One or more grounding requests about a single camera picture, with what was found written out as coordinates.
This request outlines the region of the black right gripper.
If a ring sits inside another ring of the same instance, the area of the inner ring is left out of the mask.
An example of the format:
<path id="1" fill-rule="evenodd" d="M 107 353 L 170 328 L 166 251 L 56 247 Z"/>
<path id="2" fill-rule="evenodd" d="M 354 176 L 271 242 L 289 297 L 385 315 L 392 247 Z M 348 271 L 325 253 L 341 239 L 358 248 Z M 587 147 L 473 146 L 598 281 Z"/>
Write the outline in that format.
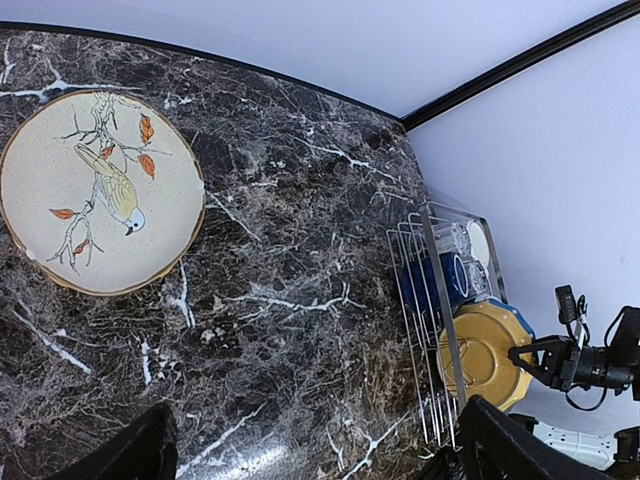
<path id="1" fill-rule="evenodd" d="M 579 347 L 567 336 L 551 335 L 521 347 L 512 347 L 509 360 L 545 386 L 569 390 L 598 385 L 596 354 L 592 347 Z"/>

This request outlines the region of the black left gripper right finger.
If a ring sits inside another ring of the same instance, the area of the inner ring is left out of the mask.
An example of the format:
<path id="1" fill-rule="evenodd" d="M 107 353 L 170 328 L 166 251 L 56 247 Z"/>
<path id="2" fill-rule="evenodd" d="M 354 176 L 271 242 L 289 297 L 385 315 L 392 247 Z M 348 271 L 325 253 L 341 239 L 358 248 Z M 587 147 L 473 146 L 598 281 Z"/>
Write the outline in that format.
<path id="1" fill-rule="evenodd" d="M 468 479 L 607 479 L 600 471 L 547 446 L 480 395 L 458 418 L 458 443 Z"/>

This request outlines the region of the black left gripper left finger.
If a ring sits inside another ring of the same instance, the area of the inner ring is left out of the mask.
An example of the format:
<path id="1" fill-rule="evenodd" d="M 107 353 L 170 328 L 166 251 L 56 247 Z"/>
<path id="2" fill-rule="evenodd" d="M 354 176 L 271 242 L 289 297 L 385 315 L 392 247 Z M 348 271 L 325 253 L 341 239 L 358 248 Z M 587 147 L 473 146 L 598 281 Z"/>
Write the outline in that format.
<path id="1" fill-rule="evenodd" d="M 176 478 L 177 424 L 167 402 L 159 402 L 109 441 L 49 479 Z"/>

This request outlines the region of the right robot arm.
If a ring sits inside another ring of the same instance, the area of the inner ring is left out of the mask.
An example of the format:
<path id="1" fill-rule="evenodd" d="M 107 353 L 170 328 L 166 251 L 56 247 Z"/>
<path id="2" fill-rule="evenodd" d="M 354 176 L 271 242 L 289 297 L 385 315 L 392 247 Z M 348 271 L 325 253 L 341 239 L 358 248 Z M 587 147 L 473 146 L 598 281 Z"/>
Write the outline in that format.
<path id="1" fill-rule="evenodd" d="M 551 335 L 510 348 L 508 358 L 542 384 L 563 393 L 595 387 L 619 395 L 631 389 L 638 400 L 639 309 L 623 307 L 612 326 L 614 336 L 605 346 L 579 346 L 568 336 Z"/>

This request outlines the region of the cream bird pattern plate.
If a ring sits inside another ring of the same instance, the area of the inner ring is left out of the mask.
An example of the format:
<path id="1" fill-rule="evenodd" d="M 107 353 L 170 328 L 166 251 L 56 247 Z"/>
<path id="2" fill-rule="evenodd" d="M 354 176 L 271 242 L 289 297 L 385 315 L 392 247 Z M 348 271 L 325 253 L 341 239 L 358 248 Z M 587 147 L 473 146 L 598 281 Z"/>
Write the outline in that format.
<path id="1" fill-rule="evenodd" d="M 28 117 L 1 156 L 1 214 L 16 246 L 54 282 L 115 296 L 159 279 L 205 216 L 202 169 L 169 120 L 100 90 Z"/>

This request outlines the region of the yellow polka dot plate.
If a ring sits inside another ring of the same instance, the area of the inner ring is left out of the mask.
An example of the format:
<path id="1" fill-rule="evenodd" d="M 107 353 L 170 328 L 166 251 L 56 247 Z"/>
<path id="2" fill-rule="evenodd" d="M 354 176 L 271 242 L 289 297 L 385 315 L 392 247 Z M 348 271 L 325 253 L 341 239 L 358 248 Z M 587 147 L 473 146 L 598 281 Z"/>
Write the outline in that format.
<path id="1" fill-rule="evenodd" d="M 168 266 L 166 266 L 163 270 L 161 270 L 160 272 L 158 272 L 154 278 L 163 278 L 166 275 L 168 275 L 172 269 L 178 265 L 178 263 L 180 262 L 181 258 L 176 259 L 175 261 L 171 262 Z"/>
<path id="2" fill-rule="evenodd" d="M 480 302 L 461 306 L 453 317 L 466 394 L 480 395 L 505 412 L 527 395 L 533 376 L 515 366 L 508 350 L 523 343 L 495 317 L 483 311 Z"/>

